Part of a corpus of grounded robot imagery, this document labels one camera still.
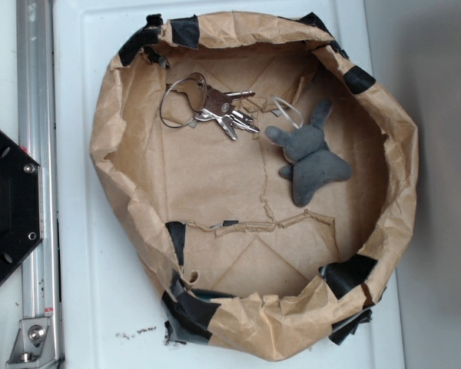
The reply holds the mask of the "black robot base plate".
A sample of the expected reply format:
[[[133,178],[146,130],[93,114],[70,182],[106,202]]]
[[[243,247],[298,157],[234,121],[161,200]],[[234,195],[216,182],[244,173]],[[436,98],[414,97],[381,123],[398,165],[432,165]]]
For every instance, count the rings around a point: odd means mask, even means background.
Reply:
[[[40,169],[0,130],[0,287],[42,240]]]

